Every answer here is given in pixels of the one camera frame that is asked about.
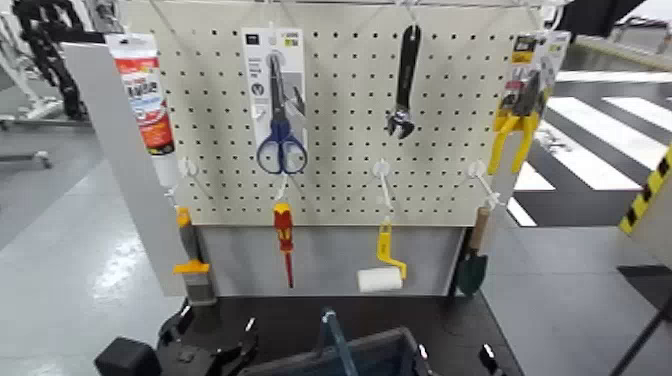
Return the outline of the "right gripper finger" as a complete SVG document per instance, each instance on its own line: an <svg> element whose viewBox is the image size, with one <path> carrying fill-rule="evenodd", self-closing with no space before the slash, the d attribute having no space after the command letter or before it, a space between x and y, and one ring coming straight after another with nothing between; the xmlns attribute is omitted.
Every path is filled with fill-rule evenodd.
<svg viewBox="0 0 672 376"><path fill-rule="evenodd" d="M428 362L428 354L423 344L416 346L414 355L414 375L415 376L435 376L431 365Z"/></svg>
<svg viewBox="0 0 672 376"><path fill-rule="evenodd" d="M489 344L482 345L478 358L490 376L505 376L505 371L500 367L495 353Z"/></svg>

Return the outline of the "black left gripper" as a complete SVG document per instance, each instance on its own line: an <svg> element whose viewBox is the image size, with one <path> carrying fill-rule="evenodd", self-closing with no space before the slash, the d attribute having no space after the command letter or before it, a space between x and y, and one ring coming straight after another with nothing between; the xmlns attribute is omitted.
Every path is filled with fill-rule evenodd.
<svg viewBox="0 0 672 376"><path fill-rule="evenodd" d="M188 344L182 335L192 322L192 308L184 302L158 330L157 358L161 376L212 376L226 370L243 370L258 350L256 318L251 317L236 347L207 349Z"/></svg>

